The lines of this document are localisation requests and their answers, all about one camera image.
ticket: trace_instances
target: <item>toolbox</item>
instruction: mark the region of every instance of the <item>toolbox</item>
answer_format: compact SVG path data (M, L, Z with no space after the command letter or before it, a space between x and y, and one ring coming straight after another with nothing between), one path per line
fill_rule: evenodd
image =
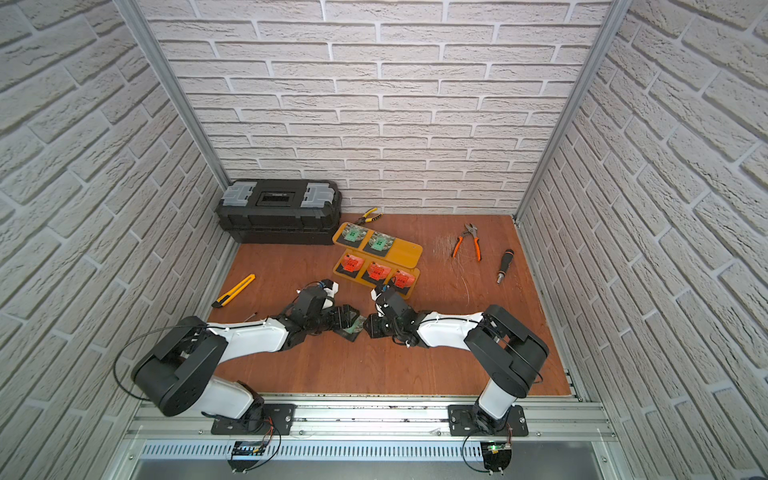
M239 243L332 245L341 192L326 180L238 180L216 213L221 228Z

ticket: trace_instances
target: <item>orange-handled pliers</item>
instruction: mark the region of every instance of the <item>orange-handled pliers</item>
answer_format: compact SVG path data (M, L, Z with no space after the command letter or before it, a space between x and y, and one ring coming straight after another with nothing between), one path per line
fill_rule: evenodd
M456 246L453 247L453 255L451 255L452 258L456 258L456 254L458 253L458 248L462 245L462 241L464 241L464 237L466 235L472 235L472 237L475 239L475 253L478 255L478 262L480 261L480 239L478 238L478 228L475 227L472 223L465 223L464 224L465 230L456 241Z

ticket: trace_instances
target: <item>black cable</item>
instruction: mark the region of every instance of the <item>black cable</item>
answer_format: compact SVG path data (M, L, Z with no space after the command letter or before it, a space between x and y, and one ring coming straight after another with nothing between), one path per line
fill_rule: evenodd
M136 342L137 340L141 340L145 337L148 337L149 335L152 335L153 333L162 332L164 330L170 330L170 329L177 329L177 328L207 328L207 326L189 326L189 325L173 325L173 326L164 326L159 329L151 330L150 332L144 333L142 335L137 336L130 342L126 343L123 348L120 349L118 354L114 356L114 361L112 362L112 376L114 377L114 381L118 384L118 387L120 387L120 390L123 392L126 392L129 396L132 396L135 399L139 400L146 400L147 402L151 402L151 399L144 398L143 396L138 396L133 393L131 393L130 390L126 389L122 383L120 383L120 379L118 378L118 360L120 359L120 356L123 354L126 348L128 348L132 343Z
M312 285L313 283L317 283L318 285L323 285L323 282L318 282L317 280L315 280L314 282L309 282L308 284L306 284L301 290L304 290L305 288L307 288L308 286ZM285 315L288 312L288 310L290 310L290 308L292 306L295 306L296 305L296 301L299 299L299 295L296 295L293 298L293 300L291 300L291 302L288 305L286 305L286 307L283 309L283 311L277 314L277 316Z
M494 334L495 334L495 335L496 335L496 336L497 336L499 339L504 339L504 337L503 337L503 336L500 334L500 332L499 332L498 330L495 330L495 329L494 329L494 330L493 330L493 333L494 333ZM529 385L529 386L528 386L528 388L529 388L529 389L530 389L532 386L534 386L534 385L537 385L537 384L539 384L539 383L544 383L544 376L543 376L543 375L542 375L542 374L541 374L541 373L540 373L540 372L539 372L537 369L533 368L533 365L531 365L531 363L529 363L529 362L528 362L528 360L526 360L526 359L525 359L525 357L524 357L523 355L521 355L521 354L520 354L520 352L518 352L517 350L515 350L515 348L514 348L512 345L510 345L510 344L509 344L509 342L506 342L506 341L504 341L504 344L505 344L505 348L509 348L509 349L510 349L510 350L511 350L511 351L512 351L512 352L513 352L515 355L519 356L519 357L520 357L520 360L522 360L523 362L525 362L525 365L527 365L529 369L531 369L531 370L533 370L534 372L536 372L536 376L537 376L538 378L540 378L540 379L541 379L541 380L539 380L538 382L533 382L531 385Z
M145 337L148 337L149 335L152 335L153 333L163 332L165 330L170 330L170 329L180 329L180 328L209 329L209 328L211 328L211 329L226 330L226 329L240 329L240 328L245 328L247 326L251 326L251 325L241 325L241 326L232 326L232 327L213 326L213 325L208 325L208 324L205 324L205 325L172 325L172 326L164 326L164 327L161 327L159 329L151 330L149 332L146 332L146 333L143 333L143 334L137 336L136 338L132 339L130 342L128 342L125 345L123 345L123 348L121 348L120 351L118 352L118 354L114 356L114 361L112 362L112 376L114 377L115 383L117 383L118 387L120 387L120 390L122 390L123 392L127 393L129 396L131 396L131 397L133 397L135 399L144 400L146 402L151 402L152 401L151 399L145 398L143 396L135 395L130 390L126 389L123 386L123 384L120 383L120 379L118 378L118 360L123 355L123 352L126 350L126 348L128 348L132 343L137 342L138 340L141 340L141 339L143 339Z
M473 467L472 465L470 465L467 462L466 456L464 455L464 446L467 444L467 440L469 440L469 437L473 436L475 433L477 433L477 432L471 432L469 435L467 435L464 438L464 442L462 443L462 460L464 460L464 465L467 465L470 469L474 470L475 472L490 473L491 472L490 470L478 470L475 467Z
M478 322L477 320L473 320L473 319L463 319L463 318L459 318L459 317L457 317L457 316L441 316L440 318L436 318L436 319L423 320L423 321L422 321L422 322L419 324L419 326L421 326L421 325L424 325L425 323L430 323L430 322L437 322L437 321L439 321L439 320L463 320L463 321L465 321L465 322L470 322L470 323L477 323L477 324L479 324L479 323L480 323L480 322Z
M257 463L253 467L246 468L245 470L243 470L243 473L250 472L251 470L255 470L259 467L265 466L268 463L268 461L275 458L275 455L277 455L277 453L280 451L280 447L283 445L283 436L280 434L280 430L277 429L274 423L272 424L272 428L275 429L275 432L277 432L277 449L267 460L264 460L261 463Z

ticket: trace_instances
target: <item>aluminum frame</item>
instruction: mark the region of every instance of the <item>aluminum frame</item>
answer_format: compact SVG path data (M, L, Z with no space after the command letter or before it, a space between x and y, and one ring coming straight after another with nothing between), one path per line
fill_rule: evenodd
M522 231L525 229L525 224L518 225L518 230ZM565 339L563 338L563 332L562 329L558 327L557 323L553 321L553 319L557 318L556 315L552 312L551 303L548 301L548 299L545 297L545 290L541 287L541 273L538 272L538 266L536 266L534 263L531 263L531 259L533 259L533 252L531 252L531 248L528 245L528 242L525 241L524 236L520 236L520 246L523 249L523 254L525 255L525 259L528 261L528 268L531 271L531 278L533 278L533 284L536 288L536 293L538 294L538 301L541 304L541 308L544 310L544 318L547 321L547 327L549 327L550 332L552 333L552 339L554 340L554 347L558 350L558 353L560 354L560 361L563 364L563 367L565 368L565 371L569 377L571 377L571 384L573 385L573 389L575 390L575 395L577 398L582 400L593 400L589 398L589 394L587 391L587 388L584 386L584 380L581 379L581 374L579 373L578 369L576 368L576 362L573 358L573 353L571 352L571 347L568 346L568 343L565 342Z
M449 430L448 405L471 405L475 397L264 395L266 402L293 403L293 427L284 438L315 440L457 439ZM516 441L615 442L602 404L576 399L530 397L518 401L525 411L528 437ZM151 403L139 405L126 439L220 439L213 421L196 412L164 417ZM237 435L255 439L258 435ZM493 439L478 435L477 440Z
M179 113L179 118L184 122L187 129L192 136L197 147L200 148L200 152L203 154L203 159L208 167L213 171L214 177L221 186L222 190L226 190L230 186L230 176L221 164L221 159L216 153L216 149L208 138L208 134L205 132L203 125L200 123L200 119L197 118L197 114L192 108L192 104L187 98L187 94L184 93L184 89L181 87L178 77L175 75L173 68L170 66L170 62L165 57L160 43L155 38L152 30L149 27L147 18L144 17L144 13L141 11L141 7L137 0L114 0L114 3L118 7L125 24L134 34L136 42L141 47L144 55L147 57L149 65L154 69L154 73L157 75L157 79L160 84L165 88L170 102L174 104L174 107Z
M555 124L552 135L549 137L547 146L544 149L544 153L541 155L541 160L538 162L533 176L531 177L531 181L525 188L523 198L520 200L518 209L513 216L516 223L519 223L519 219L522 218L523 214L528 209L528 205L533 200L538 185L541 183L541 179L544 177L544 173L547 171L547 167L554 157L554 152L565 137L565 133L571 126L571 122L576 118L581 102L584 100L587 90L589 90L589 87L592 85L595 75L598 74L598 69L605 59L608 50L611 48L611 42L619 31L621 22L624 21L624 17L627 15L627 11L631 4L632 0L613 0L608 11L605 13L603 24L594 39L594 43L589 50L587 59L584 61L584 65L581 67L581 71L576 78L573 90L571 90L571 94L568 95L568 99L560 113L558 122Z

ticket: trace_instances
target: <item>black mounting plate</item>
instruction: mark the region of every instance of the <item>black mounting plate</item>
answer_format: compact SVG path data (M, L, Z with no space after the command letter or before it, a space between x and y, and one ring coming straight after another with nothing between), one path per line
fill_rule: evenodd
M275 428L282 436L290 434L293 424L293 413L296 406L292 403L266 403L264 416L272 417ZM211 435L264 435L270 429L270 424L264 422L258 429L236 419L214 419L210 427Z
M451 436L466 437L470 433L477 434L478 427L475 425L475 416L472 414L472 405L449 405L448 418L451 426ZM513 437L527 437L528 423L525 421L525 414L520 405L513 405L507 414L507 422L512 428ZM501 430L499 436L507 436L505 430Z

